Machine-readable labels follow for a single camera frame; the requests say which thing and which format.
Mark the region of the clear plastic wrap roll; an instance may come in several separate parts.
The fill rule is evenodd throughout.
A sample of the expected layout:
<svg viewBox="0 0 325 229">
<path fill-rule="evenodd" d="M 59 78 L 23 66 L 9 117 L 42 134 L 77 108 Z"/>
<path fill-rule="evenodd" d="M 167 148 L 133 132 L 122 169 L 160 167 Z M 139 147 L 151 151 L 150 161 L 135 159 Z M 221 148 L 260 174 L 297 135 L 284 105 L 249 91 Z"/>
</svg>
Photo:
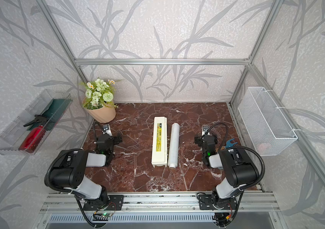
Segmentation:
<svg viewBox="0 0 325 229">
<path fill-rule="evenodd" d="M 173 123 L 172 130 L 171 130 L 169 154 L 168 154 L 169 168 L 175 169 L 178 166 L 179 137 L 180 137 L 180 125 L 178 123 Z"/>
</svg>

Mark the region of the cream plastic wrap dispenser base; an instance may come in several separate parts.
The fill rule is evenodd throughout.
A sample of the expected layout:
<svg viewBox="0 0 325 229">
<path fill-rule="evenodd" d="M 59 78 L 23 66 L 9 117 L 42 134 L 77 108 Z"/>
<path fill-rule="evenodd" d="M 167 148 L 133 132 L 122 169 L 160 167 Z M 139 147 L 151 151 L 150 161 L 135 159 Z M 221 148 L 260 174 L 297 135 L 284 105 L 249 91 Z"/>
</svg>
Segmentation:
<svg viewBox="0 0 325 229">
<path fill-rule="evenodd" d="M 153 130 L 152 166 L 167 166 L 167 118 L 155 117 Z"/>
</svg>

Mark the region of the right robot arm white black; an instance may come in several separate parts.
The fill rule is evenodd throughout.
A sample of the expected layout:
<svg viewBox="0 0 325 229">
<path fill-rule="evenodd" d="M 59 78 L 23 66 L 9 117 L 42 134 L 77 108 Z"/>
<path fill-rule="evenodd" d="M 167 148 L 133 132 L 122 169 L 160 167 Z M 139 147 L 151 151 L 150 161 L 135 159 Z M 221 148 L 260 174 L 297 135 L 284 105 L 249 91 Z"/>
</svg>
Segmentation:
<svg viewBox="0 0 325 229">
<path fill-rule="evenodd" d="M 218 143 L 215 135 L 195 137 L 195 144 L 202 148 L 203 162 L 207 167 L 222 169 L 224 180 L 211 195 L 215 206 L 228 202 L 244 190 L 256 186 L 264 177 L 265 164 L 262 157 L 253 149 L 244 146 L 231 146 L 215 151 Z"/>
</svg>

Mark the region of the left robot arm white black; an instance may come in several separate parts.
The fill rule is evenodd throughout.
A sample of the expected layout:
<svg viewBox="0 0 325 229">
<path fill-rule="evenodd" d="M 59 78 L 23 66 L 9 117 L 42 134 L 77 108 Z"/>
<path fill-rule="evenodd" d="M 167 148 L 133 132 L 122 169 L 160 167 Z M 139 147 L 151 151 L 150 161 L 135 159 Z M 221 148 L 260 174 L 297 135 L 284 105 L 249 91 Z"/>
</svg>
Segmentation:
<svg viewBox="0 0 325 229">
<path fill-rule="evenodd" d="M 97 137 L 94 151 L 70 149 L 61 151 L 48 168 L 44 183 L 54 191 L 73 194 L 76 199 L 108 204 L 106 188 L 85 175 L 87 167 L 107 167 L 114 158 L 114 146 L 122 142 L 122 135 L 104 133 Z"/>
</svg>

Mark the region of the blue plastic clip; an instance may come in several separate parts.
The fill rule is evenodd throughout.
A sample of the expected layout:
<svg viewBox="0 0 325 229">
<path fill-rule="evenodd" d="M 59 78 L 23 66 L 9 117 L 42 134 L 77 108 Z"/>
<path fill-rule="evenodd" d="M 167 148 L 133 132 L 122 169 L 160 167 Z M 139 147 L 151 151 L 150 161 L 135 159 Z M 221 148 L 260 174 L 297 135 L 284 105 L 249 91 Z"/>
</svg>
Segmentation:
<svg viewBox="0 0 325 229">
<path fill-rule="evenodd" d="M 233 146 L 235 146 L 237 144 L 238 143 L 235 141 L 235 139 L 232 138 L 232 139 L 229 139 L 229 140 L 226 141 L 225 148 L 231 148 L 231 147 L 233 147 Z"/>
</svg>

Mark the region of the potted white flower plant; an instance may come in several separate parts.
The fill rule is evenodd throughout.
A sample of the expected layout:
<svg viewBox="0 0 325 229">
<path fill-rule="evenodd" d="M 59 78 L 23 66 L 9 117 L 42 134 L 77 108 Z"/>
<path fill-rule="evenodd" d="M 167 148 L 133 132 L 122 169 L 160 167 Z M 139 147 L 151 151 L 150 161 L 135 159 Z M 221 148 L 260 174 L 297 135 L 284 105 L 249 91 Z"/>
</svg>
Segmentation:
<svg viewBox="0 0 325 229">
<path fill-rule="evenodd" d="M 116 117 L 114 103 L 114 80 L 97 78 L 95 81 L 82 83 L 85 87 L 83 108 L 99 123 L 109 123 Z"/>
</svg>

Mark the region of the green cloth in tray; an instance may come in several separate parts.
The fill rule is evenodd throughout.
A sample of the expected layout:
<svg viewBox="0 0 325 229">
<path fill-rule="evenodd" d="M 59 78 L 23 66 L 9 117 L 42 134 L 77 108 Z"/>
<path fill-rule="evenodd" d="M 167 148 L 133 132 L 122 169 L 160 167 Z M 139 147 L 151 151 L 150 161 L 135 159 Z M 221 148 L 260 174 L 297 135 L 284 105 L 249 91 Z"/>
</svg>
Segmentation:
<svg viewBox="0 0 325 229">
<path fill-rule="evenodd" d="M 46 131 L 51 131 L 55 127 L 71 102 L 71 99 L 53 99 L 41 114 L 36 114 L 43 115 L 49 119 L 44 126 Z"/>
</svg>

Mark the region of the green circuit board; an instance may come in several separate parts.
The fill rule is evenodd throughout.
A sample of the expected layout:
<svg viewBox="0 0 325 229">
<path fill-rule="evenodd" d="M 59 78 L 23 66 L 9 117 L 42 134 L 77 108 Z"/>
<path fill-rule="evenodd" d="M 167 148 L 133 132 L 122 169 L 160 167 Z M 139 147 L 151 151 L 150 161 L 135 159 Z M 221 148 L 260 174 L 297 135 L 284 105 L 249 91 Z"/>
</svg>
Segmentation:
<svg viewBox="0 0 325 229">
<path fill-rule="evenodd" d="M 104 213 L 94 212 L 93 220 L 94 221 L 108 221 L 113 215 L 114 215 L 114 212 L 104 212 Z"/>
</svg>

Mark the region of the red spray bottle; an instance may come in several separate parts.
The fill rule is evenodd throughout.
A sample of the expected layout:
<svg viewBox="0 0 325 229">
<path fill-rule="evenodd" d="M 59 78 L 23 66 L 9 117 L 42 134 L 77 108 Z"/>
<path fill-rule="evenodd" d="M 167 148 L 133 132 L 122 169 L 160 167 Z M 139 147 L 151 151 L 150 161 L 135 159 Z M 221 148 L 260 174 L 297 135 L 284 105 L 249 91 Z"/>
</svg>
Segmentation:
<svg viewBox="0 0 325 229">
<path fill-rule="evenodd" d="M 19 150 L 27 153 L 34 153 L 43 139 L 46 130 L 44 126 L 48 122 L 48 118 L 43 115 L 35 115 L 34 119 L 24 125 L 24 127 L 30 127 L 30 132 L 21 143 Z"/>
</svg>

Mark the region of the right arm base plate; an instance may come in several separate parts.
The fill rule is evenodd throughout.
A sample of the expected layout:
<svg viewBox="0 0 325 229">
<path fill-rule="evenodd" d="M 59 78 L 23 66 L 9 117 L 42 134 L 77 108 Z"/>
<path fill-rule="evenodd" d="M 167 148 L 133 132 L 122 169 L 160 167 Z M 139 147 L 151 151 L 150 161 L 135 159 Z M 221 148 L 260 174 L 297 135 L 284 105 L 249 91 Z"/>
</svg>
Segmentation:
<svg viewBox="0 0 325 229">
<path fill-rule="evenodd" d="M 215 193 L 197 193 L 200 210 L 235 210 L 237 208 L 237 200 L 235 197 L 219 198 Z"/>
</svg>

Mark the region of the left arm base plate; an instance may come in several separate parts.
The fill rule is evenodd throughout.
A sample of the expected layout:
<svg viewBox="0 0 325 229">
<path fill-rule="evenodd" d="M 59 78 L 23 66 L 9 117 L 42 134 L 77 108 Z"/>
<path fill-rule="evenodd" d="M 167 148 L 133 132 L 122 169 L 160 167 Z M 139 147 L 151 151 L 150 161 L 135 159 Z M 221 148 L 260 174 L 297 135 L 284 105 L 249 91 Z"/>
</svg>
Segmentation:
<svg viewBox="0 0 325 229">
<path fill-rule="evenodd" d="M 109 195 L 94 200 L 86 200 L 83 206 L 84 211 L 109 210 L 121 211 L 124 195 Z"/>
</svg>

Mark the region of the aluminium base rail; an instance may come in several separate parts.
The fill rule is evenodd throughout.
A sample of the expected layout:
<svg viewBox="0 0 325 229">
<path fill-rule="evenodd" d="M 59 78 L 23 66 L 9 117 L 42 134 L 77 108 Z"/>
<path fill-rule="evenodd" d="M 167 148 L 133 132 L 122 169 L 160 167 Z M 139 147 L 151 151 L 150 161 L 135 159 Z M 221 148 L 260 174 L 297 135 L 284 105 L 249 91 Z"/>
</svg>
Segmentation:
<svg viewBox="0 0 325 229">
<path fill-rule="evenodd" d="M 201 212 L 201 202 L 196 193 L 189 192 L 124 192 L 121 210 L 110 213 L 168 213 Z M 245 191 L 239 212 L 279 212 L 280 207 L 272 192 Z M 68 194 L 49 194 L 40 213 L 80 213 L 73 196 Z"/>
</svg>

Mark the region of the clear plastic wall tray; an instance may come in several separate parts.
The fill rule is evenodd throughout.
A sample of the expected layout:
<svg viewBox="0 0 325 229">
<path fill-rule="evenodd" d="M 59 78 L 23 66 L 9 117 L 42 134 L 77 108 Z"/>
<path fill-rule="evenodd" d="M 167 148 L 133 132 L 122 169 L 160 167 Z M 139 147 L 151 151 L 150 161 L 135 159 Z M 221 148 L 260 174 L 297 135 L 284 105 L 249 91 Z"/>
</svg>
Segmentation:
<svg viewBox="0 0 325 229">
<path fill-rule="evenodd" d="M 1 155 L 34 155 L 72 103 L 70 93 L 42 93 L 0 134 Z"/>
</svg>

